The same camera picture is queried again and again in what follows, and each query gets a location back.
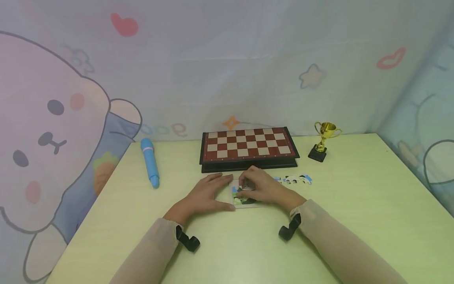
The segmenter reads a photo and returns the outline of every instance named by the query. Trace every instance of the blue marker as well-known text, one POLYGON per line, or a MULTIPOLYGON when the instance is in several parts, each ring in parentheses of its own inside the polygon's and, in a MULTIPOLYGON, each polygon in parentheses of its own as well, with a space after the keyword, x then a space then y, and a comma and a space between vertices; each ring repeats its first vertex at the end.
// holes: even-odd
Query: blue marker
POLYGON ((154 146, 150 139, 143 138, 140 141, 140 148, 142 149, 143 156, 145 157, 145 166, 147 167, 148 179, 153 188, 159 187, 159 173, 156 159, 154 158, 154 146))

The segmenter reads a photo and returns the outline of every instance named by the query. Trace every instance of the person's right hand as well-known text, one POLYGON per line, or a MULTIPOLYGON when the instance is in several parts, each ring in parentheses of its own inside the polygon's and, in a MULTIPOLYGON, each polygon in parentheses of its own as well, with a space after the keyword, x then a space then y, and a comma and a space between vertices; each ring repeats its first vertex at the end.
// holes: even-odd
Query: person's right hand
POLYGON ((240 175, 238 179, 240 186, 244 185, 245 179, 250 179, 255 184, 256 190, 239 191, 237 192, 238 197, 248 197, 262 202, 275 203, 288 212, 306 202, 304 197, 281 185, 264 170, 256 166, 251 166, 240 175))

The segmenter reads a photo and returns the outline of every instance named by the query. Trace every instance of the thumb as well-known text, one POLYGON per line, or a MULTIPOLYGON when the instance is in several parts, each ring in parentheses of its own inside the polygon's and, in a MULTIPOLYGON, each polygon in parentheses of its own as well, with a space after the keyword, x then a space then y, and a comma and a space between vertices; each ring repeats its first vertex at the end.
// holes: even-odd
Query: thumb
POLYGON ((247 197, 260 201, 260 192, 257 190, 242 190, 237 192, 238 197, 247 197))
POLYGON ((214 209, 216 211, 235 211, 235 205, 215 200, 214 209))

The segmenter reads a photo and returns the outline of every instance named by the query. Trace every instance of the light green table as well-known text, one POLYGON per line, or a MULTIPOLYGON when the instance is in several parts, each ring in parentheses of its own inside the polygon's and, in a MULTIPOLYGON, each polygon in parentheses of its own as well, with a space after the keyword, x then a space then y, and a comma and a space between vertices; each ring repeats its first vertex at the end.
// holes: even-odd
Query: light green table
MULTIPOLYGON (((289 185, 359 235, 409 283, 454 283, 454 220, 375 134, 328 140, 324 163, 307 158, 318 137, 295 137, 299 167, 313 185, 289 185)), ((131 144, 52 272, 48 284, 108 283, 156 218, 203 177, 200 141, 156 142, 161 186, 154 190, 139 143, 131 144)), ((240 172, 233 172, 237 178, 240 172)), ((228 201, 224 189, 219 200, 228 201)), ((180 245, 163 283, 336 283, 301 234, 278 237, 288 217, 278 208, 200 216, 187 228, 201 245, 180 245)))

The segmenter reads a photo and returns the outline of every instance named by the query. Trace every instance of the gold trophy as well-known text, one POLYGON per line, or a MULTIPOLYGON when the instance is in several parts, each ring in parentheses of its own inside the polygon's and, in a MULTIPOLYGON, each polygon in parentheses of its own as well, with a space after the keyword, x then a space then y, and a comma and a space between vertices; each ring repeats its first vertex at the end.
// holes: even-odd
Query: gold trophy
POLYGON ((309 153, 308 157, 314 159, 319 162, 323 162, 326 157, 326 147, 325 147, 325 140, 328 138, 334 138, 341 135, 342 130, 336 127, 334 123, 331 122, 315 122, 314 124, 315 130, 321 136, 320 143, 314 145, 311 152, 309 153), (317 124, 320 124, 320 131, 317 129, 317 124))

